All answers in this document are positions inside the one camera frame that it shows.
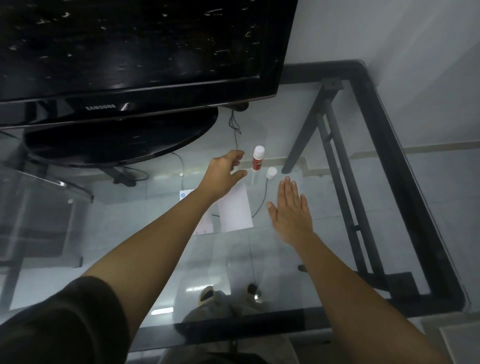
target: tv screen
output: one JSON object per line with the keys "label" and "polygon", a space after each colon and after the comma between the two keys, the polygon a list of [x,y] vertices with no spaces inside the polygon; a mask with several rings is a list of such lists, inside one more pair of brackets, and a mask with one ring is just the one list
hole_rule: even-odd
{"label": "tv screen", "polygon": [[2,123],[151,115],[273,96],[296,3],[2,1],[0,102],[23,102],[30,113]]}

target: white bottle cap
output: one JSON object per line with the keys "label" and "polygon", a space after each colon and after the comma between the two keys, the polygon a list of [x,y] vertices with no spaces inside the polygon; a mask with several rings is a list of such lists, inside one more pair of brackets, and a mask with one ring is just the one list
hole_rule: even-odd
{"label": "white bottle cap", "polygon": [[270,167],[267,171],[267,179],[272,180],[276,176],[276,168]]}
{"label": "white bottle cap", "polygon": [[256,146],[255,150],[253,151],[253,157],[256,160],[261,160],[264,158],[265,155],[265,148],[263,146]]}

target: forearm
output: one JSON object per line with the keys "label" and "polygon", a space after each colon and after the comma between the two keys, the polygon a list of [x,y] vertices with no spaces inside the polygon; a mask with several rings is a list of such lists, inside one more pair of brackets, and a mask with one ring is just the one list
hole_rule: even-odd
{"label": "forearm", "polygon": [[211,203],[212,199],[202,191],[191,192],[85,272],[84,275],[98,277],[114,290],[132,339]]}
{"label": "forearm", "polygon": [[446,363],[396,309],[347,267],[315,234],[297,252],[332,329],[359,363]]}

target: paper sheet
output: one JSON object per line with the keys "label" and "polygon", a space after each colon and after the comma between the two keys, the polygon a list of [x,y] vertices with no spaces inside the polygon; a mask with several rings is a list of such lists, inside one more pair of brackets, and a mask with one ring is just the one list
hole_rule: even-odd
{"label": "paper sheet", "polygon": [[238,182],[218,201],[218,212],[222,232],[253,228],[245,182]]}
{"label": "paper sheet", "polygon": [[[180,191],[180,201],[184,199],[190,192],[193,190],[184,190]],[[212,234],[213,233],[213,221],[212,215],[209,210],[200,219],[195,231],[192,235],[203,235],[203,234]]]}

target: hand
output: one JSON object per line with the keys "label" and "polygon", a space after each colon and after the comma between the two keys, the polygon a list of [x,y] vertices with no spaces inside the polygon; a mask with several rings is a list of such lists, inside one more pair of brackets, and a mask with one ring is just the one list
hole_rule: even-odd
{"label": "hand", "polygon": [[277,199],[278,208],[271,202],[267,203],[273,227],[283,241],[296,247],[314,235],[307,198],[304,194],[299,197],[297,183],[290,183],[290,177],[285,177],[278,186]]}
{"label": "hand", "polygon": [[213,158],[210,161],[198,190],[211,198],[212,203],[225,196],[238,181],[247,175],[246,170],[230,174],[233,167],[240,164],[239,160],[244,154],[243,150],[230,150],[224,156]]}

